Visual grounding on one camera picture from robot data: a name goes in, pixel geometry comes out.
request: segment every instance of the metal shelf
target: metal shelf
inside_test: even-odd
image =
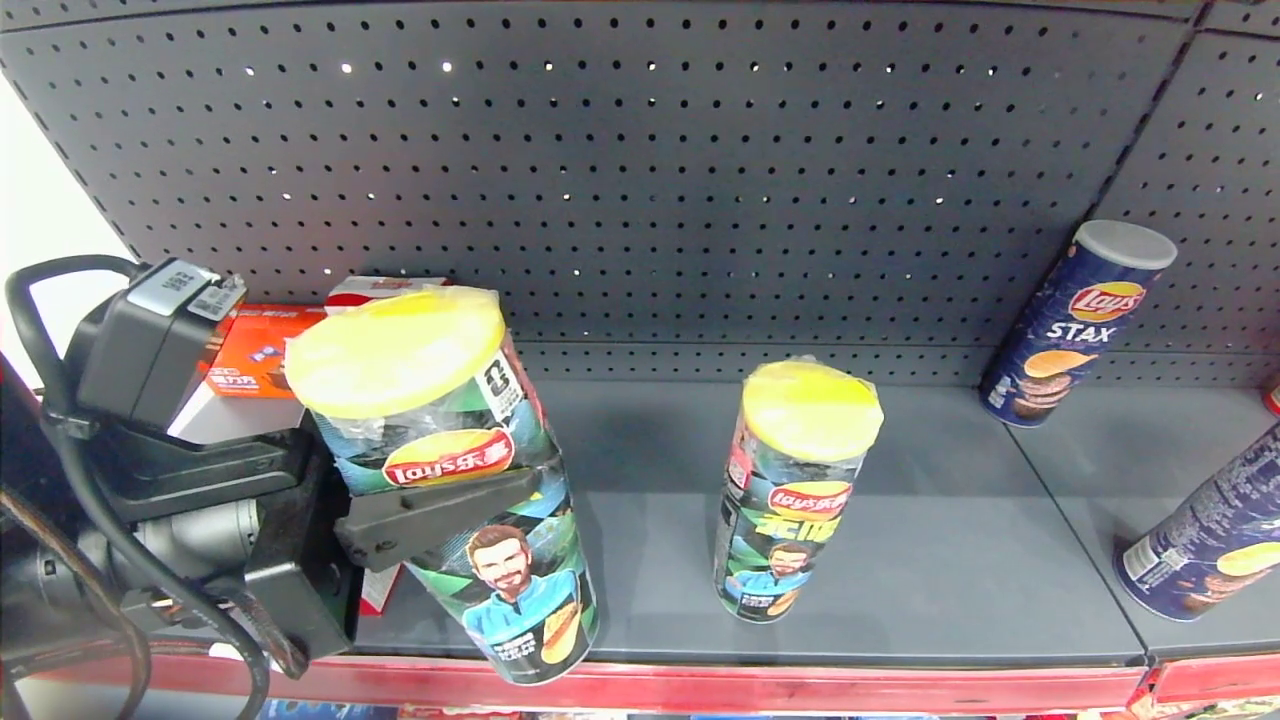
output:
[[[604,662],[1053,667],[1142,657],[1000,423],[966,388],[882,388],[887,420],[791,616],[751,626],[710,589],[737,383],[540,382],[564,447]],[[476,657],[412,579],[357,650]]]
[[[1053,493],[1143,643],[1160,660],[1280,653],[1280,577],[1194,623],[1161,619],[1111,570],[1115,538],[1134,538],[1276,421],[1258,391],[1082,388],[1018,445]]]

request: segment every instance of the white wall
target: white wall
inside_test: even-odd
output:
[[[129,255],[8,82],[0,83],[0,275],[8,278],[18,268],[67,255]],[[124,279],[82,273],[36,287],[36,302],[63,350],[76,323],[123,288]],[[38,387],[42,383],[13,332],[6,302],[0,302],[0,351],[29,386]]]

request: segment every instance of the potato chip can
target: potato chip can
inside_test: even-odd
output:
[[[517,685],[568,673],[599,629],[561,460],[536,471],[527,501],[404,565]]]
[[[1044,423],[1176,256],[1178,247],[1155,231],[1112,220],[1082,224],[983,377],[987,411],[1010,425]]]
[[[1174,512],[1116,552],[1120,584],[1147,610],[1194,620],[1280,565],[1280,424]]]
[[[353,496],[558,452],[486,290],[426,287],[328,316],[288,343],[284,373]]]
[[[883,419],[874,386],[812,357],[751,373],[717,525],[712,582],[726,610],[749,623],[791,610]]]

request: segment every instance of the fallen chip can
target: fallen chip can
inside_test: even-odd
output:
[[[527,501],[406,562],[498,674],[518,685],[567,673],[599,629],[561,460],[538,473]]]
[[[1044,423],[1176,256],[1176,246],[1155,231],[1114,220],[1082,224],[983,377],[983,406],[1010,425]]]
[[[724,471],[712,574],[726,610],[749,623],[791,610],[883,420],[876,386],[812,357],[751,373]]]
[[[1280,565],[1280,424],[1115,556],[1147,610],[1194,620]]]
[[[353,496],[558,454],[492,291],[425,287],[330,315],[285,346],[284,373]]]

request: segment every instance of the blue chip can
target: blue chip can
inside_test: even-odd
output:
[[[1172,515],[1115,555],[1147,610],[1194,620],[1280,565],[1280,424],[1213,474]]]
[[[1169,238],[1147,228],[1082,224],[983,377],[983,406],[1010,425],[1044,423],[1176,255]]]

